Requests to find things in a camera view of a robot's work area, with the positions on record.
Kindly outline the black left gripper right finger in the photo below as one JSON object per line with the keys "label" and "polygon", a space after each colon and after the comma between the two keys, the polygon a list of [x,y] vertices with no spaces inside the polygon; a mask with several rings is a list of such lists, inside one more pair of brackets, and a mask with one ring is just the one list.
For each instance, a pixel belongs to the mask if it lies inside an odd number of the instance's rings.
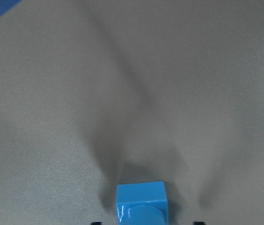
{"label": "black left gripper right finger", "polygon": [[194,221],[193,225],[205,225],[203,221]]}

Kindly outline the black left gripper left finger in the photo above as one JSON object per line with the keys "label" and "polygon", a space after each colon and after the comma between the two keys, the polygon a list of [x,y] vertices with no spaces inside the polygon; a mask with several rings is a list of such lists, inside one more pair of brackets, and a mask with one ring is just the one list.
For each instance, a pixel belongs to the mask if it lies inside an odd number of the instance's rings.
{"label": "black left gripper left finger", "polygon": [[92,222],[92,225],[102,225],[101,222]]}

